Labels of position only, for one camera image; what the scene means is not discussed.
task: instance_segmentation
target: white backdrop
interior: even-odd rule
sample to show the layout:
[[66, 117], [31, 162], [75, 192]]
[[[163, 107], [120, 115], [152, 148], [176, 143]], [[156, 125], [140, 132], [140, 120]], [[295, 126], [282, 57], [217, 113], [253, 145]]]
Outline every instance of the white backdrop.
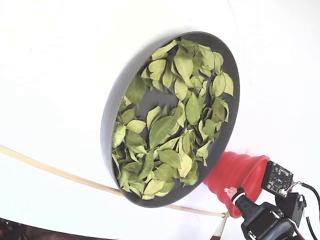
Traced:
[[[239, 69], [240, 106], [227, 150], [268, 155], [320, 190], [319, 10], [317, 0], [2, 0], [0, 144], [115, 187], [100, 147], [113, 83], [148, 44], [205, 31], [229, 46]], [[4, 155], [0, 187], [1, 218], [73, 234], [205, 240], [221, 221], [137, 207]], [[316, 199], [297, 190], [319, 235]], [[258, 201], [273, 196], [264, 192]], [[225, 211], [203, 184], [177, 204]], [[243, 238], [241, 222], [229, 219], [222, 239]], [[301, 231], [311, 238], [305, 220]]]

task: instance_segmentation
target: red funnel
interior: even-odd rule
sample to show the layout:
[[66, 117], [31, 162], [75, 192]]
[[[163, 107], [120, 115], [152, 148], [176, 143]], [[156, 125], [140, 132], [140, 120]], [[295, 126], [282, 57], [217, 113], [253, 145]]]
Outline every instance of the red funnel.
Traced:
[[232, 217], [239, 218], [242, 215], [240, 210], [231, 203], [224, 189], [243, 187], [247, 197], [255, 202], [262, 191], [268, 161], [270, 159], [265, 155], [251, 157], [224, 152], [203, 183], [226, 205]]

